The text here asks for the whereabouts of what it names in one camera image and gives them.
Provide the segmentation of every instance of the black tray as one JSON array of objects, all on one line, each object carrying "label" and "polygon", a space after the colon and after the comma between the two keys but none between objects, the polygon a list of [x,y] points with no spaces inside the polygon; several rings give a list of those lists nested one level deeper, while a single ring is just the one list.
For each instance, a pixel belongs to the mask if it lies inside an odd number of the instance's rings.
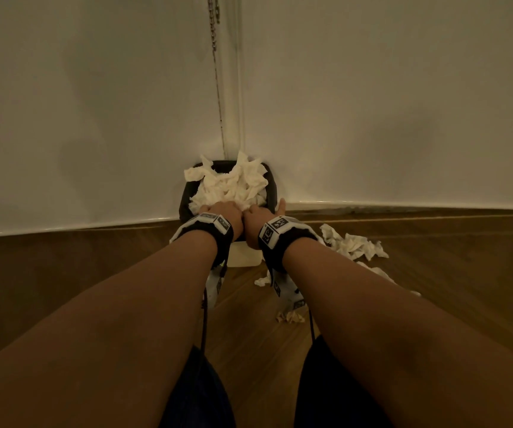
[{"label": "black tray", "polygon": [[[231,172],[232,167],[236,165],[236,161],[214,161],[212,165],[212,169],[217,171],[218,173],[228,173]],[[266,191],[266,203],[263,207],[266,207],[272,213],[276,208],[276,183],[274,183],[274,177],[272,176],[272,171],[270,171],[270,167],[267,164],[264,164],[266,168],[266,172],[264,174],[264,178],[268,180],[268,185],[264,190]],[[185,183],[185,189],[183,190],[183,195],[181,196],[181,204],[179,205],[179,220],[182,223],[189,221],[194,215],[189,210],[189,203],[191,202],[190,198],[197,193],[199,189],[200,181],[188,181]],[[242,234],[239,238],[239,241],[244,240],[244,234]]]}]

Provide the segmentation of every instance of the white wall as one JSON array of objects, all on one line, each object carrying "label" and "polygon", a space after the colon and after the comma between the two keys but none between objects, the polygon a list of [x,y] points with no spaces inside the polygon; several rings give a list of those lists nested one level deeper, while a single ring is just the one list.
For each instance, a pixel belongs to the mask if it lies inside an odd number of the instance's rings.
[{"label": "white wall", "polygon": [[207,0],[0,0],[0,233],[175,217],[201,153]]},{"label": "white wall", "polygon": [[513,0],[241,0],[241,72],[289,202],[513,208]]}]

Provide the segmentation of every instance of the wooden floor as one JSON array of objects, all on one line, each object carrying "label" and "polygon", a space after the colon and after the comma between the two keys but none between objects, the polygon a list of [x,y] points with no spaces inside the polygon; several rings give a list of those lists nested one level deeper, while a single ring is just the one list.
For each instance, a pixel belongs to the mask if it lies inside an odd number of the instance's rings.
[{"label": "wooden floor", "polygon": [[[513,350],[513,212],[300,214],[381,240],[374,259],[399,285]],[[162,248],[177,223],[0,238],[0,350],[84,289]],[[207,357],[239,427],[292,424],[309,324],[277,323],[279,300],[253,281],[260,267],[230,269],[210,311]]]}]

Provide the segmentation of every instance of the black wrist strap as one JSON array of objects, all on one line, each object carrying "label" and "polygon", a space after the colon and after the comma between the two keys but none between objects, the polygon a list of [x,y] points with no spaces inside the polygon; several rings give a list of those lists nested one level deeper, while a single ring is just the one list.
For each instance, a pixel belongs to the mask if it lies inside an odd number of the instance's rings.
[{"label": "black wrist strap", "polygon": [[228,259],[228,252],[231,248],[234,231],[232,225],[222,215],[214,215],[213,213],[201,213],[186,223],[182,224],[177,232],[171,237],[169,243],[177,240],[183,234],[193,230],[201,230],[209,233],[217,242],[217,256],[211,269],[214,269],[223,261]]},{"label": "black wrist strap", "polygon": [[290,216],[276,216],[264,224],[259,234],[259,247],[268,269],[286,273],[282,265],[284,252],[296,239],[308,237],[324,244],[312,227]]}]

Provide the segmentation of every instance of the person's right hand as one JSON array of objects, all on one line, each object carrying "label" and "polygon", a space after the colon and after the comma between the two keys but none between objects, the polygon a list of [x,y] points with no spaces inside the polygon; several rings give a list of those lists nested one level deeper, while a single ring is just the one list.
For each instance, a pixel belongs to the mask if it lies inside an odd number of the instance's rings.
[{"label": "person's right hand", "polygon": [[284,198],[280,199],[278,211],[275,215],[273,215],[270,210],[264,207],[258,207],[256,204],[253,204],[251,208],[245,210],[243,212],[243,220],[244,236],[247,239],[247,245],[252,249],[260,249],[258,245],[258,235],[264,224],[274,218],[274,216],[284,215],[285,213],[286,201],[284,201]]}]

